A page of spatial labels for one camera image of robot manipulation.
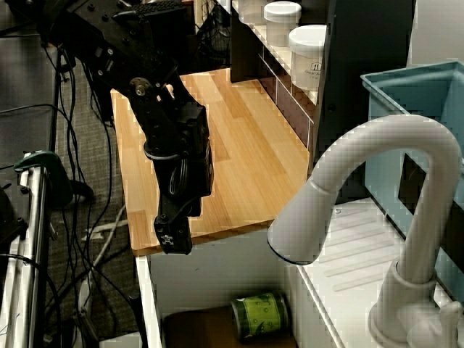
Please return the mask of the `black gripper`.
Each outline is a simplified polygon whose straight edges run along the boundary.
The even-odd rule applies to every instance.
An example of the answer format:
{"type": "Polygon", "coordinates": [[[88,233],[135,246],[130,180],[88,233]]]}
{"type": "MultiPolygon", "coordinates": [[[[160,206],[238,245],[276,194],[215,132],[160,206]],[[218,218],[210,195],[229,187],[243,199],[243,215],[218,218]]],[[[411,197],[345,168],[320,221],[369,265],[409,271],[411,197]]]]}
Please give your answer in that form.
{"type": "Polygon", "coordinates": [[[213,163],[210,142],[199,154],[183,152],[156,156],[144,144],[144,154],[153,162],[161,194],[154,230],[165,254],[185,254],[192,250],[189,217],[199,217],[202,198],[209,196],[213,185],[213,163]],[[167,196],[191,199],[182,205],[167,196]]]}

